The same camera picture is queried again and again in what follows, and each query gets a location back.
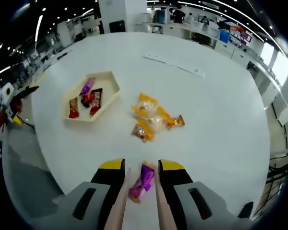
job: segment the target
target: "wrapped candy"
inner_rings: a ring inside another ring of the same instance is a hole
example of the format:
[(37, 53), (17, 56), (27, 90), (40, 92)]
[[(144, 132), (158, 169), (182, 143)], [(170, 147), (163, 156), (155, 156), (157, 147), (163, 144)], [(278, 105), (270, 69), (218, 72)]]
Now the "wrapped candy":
[(134, 186), (129, 189), (128, 197), (139, 204), (143, 195), (152, 187), (154, 183), (155, 166), (144, 161), (141, 167), (141, 175)]
[(73, 98), (69, 101), (69, 118), (76, 118), (79, 116), (78, 99)]
[(92, 93), (94, 95), (94, 99), (92, 101), (92, 108), (90, 111), (90, 115), (93, 116), (100, 108), (101, 108), (101, 94), (102, 94), (102, 88), (92, 90)]
[(185, 125), (184, 120), (183, 120), (181, 115), (179, 115), (179, 117), (174, 117), (173, 120), (174, 121), (172, 123), (168, 123), (169, 129), (171, 129), (174, 126), (184, 126)]
[(93, 87), (94, 83), (95, 83), (95, 78), (89, 78), (86, 81), (86, 83), (84, 84), (84, 86), (83, 86), (83, 88), (81, 90), (80, 96), (90, 92), (90, 90)]
[(138, 123), (135, 125), (132, 134), (140, 138), (143, 142), (153, 140), (155, 137), (148, 124), (141, 119), (139, 119), (137, 122)]
[(93, 90), (90, 93), (87, 93), (83, 95), (81, 99), (81, 104), (85, 107), (88, 108), (90, 107), (90, 103), (95, 99), (95, 96), (93, 94)]
[(131, 106), (131, 109), (138, 114), (148, 115), (157, 104), (158, 100), (155, 98), (140, 93), (138, 104), (136, 106)]
[(174, 119), (159, 106), (155, 114), (147, 118), (147, 123), (154, 133), (158, 133), (167, 128), (168, 124), (174, 123)]

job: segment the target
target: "white table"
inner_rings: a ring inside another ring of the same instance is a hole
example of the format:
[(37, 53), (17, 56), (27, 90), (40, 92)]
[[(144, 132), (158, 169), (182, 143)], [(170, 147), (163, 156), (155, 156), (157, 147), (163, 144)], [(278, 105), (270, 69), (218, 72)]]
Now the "white table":
[[(269, 164), (270, 139), (264, 106), (250, 75), (223, 55), (183, 39), (148, 33), (94, 36), (67, 48), (32, 95), (38, 140), (55, 180), (65, 194), (91, 181), (98, 166), (123, 157), (135, 182), (142, 161), (159, 159), (184, 165), (193, 181), (221, 195), (238, 214), (262, 194)], [(142, 58), (152, 52), (190, 63), (205, 78)], [(61, 101), (66, 89), (84, 74), (113, 71), (120, 98), (95, 123), (66, 122)], [(171, 114), (182, 114), (186, 126), (143, 143), (131, 136), (135, 125), (130, 106), (144, 92)], [(156, 192), (141, 204), (127, 201), (123, 229), (159, 229)]]

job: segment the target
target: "hexagonal tray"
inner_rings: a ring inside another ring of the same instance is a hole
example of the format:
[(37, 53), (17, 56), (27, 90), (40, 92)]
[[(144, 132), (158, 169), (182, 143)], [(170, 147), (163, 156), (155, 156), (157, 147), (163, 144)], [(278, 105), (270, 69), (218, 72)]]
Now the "hexagonal tray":
[[(101, 96), (101, 108), (93, 115), (90, 116), (91, 106), (89, 108), (85, 108), (81, 102), (79, 94), (84, 84), (89, 78), (95, 78), (95, 83), (91, 90), (102, 88), (102, 96)], [(68, 120), (74, 121), (95, 121), (101, 113), (108, 108), (111, 103), (118, 97), (120, 93), (120, 87), (117, 84), (115, 77), (111, 71), (108, 72), (100, 72), (100, 73), (90, 73), (86, 74), (79, 83), (74, 85), (71, 89), (69, 89), (63, 97), (62, 102), (62, 117)], [(77, 118), (69, 118), (69, 101), (75, 97), (78, 97), (78, 110), (79, 117)]]

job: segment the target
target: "window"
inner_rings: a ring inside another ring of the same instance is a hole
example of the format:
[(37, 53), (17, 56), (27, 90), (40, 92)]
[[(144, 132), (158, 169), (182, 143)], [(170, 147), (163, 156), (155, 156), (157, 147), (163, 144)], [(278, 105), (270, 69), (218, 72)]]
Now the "window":
[(260, 57), (264, 60), (264, 63), (267, 66), (270, 64), (273, 51), (274, 51), (274, 47), (270, 45), (269, 43), (265, 42)]
[(277, 54), (272, 71), (280, 85), (283, 86), (288, 77), (288, 58), (281, 52)]

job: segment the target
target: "blue container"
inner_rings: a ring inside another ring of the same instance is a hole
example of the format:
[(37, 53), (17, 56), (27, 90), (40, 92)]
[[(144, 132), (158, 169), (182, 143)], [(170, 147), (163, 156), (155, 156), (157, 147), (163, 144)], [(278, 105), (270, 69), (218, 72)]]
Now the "blue container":
[(220, 31), (220, 41), (228, 43), (230, 34), (224, 30)]

